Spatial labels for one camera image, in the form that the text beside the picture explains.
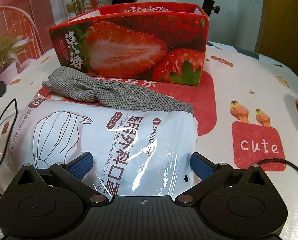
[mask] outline strawberry image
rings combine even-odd
[[[172,50],[155,66],[152,80],[198,86],[203,62],[203,52]]]
[[[130,78],[161,61],[167,45],[149,35],[110,22],[97,22],[87,29],[90,66],[104,77]]]
[[[206,19],[180,15],[134,15],[108,19],[112,23],[135,31],[156,35],[168,48],[204,49]]]

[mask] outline plastic bag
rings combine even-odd
[[[183,111],[133,112],[37,98],[19,113],[6,161],[17,172],[24,163],[42,169],[91,152],[94,166],[82,181],[109,199],[174,199],[193,185],[189,160],[196,139],[197,121]]]

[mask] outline knob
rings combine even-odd
[[[218,13],[220,12],[220,6],[215,6],[215,7],[214,7],[214,12],[215,12],[216,14],[218,14]]]

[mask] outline black clamp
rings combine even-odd
[[[273,240],[287,219],[282,198],[257,164],[236,170],[194,153],[191,168],[202,181],[175,201],[170,196],[109,201],[80,181],[92,165],[90,153],[50,169],[23,165],[0,200],[7,239]]]

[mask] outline gray knitted cloth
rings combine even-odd
[[[185,111],[192,105],[180,102],[148,88],[118,81],[97,81],[73,68],[61,66],[43,81],[42,86],[62,96],[103,106],[133,111]]]

